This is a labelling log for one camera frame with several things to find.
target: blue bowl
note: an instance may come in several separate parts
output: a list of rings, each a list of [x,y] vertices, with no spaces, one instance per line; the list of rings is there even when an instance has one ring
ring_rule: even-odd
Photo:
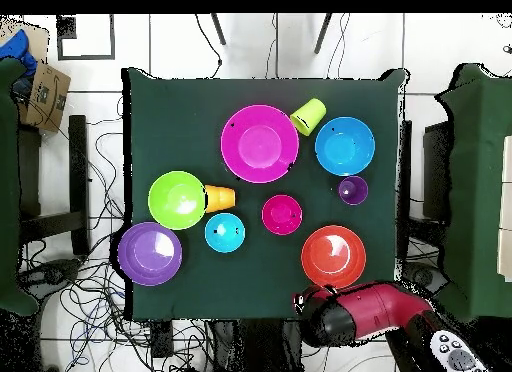
[[[370,128],[359,119],[336,118],[327,122],[316,136],[315,152],[328,172],[355,175],[372,161],[375,139]]]
[[[232,213],[219,213],[206,223],[204,237],[213,250],[231,253],[244,242],[245,227],[238,216]]]

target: cardboard box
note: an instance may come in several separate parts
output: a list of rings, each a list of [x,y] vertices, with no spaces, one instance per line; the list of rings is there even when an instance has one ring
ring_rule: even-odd
[[[27,34],[28,51],[38,62],[28,107],[18,103],[20,122],[58,132],[71,78],[46,64],[50,39],[46,29],[11,19],[1,19],[0,45],[9,41],[20,29]]]

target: orange cup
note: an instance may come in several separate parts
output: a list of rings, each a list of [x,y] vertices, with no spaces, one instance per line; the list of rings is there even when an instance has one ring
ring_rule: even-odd
[[[235,190],[213,185],[205,185],[204,188],[208,198],[206,213],[229,209],[235,205]]]

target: small purple cup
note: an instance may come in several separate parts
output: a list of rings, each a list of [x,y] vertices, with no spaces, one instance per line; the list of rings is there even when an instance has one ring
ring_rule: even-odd
[[[338,194],[345,203],[356,206],[368,197],[368,184],[360,176],[347,176],[339,183]]]

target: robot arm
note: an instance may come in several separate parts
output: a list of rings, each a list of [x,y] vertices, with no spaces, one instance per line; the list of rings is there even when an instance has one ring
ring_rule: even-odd
[[[422,297],[396,282],[377,282],[336,293],[313,286],[295,296],[303,340],[312,347],[353,345],[366,335],[401,328],[423,372],[485,372],[466,343]]]

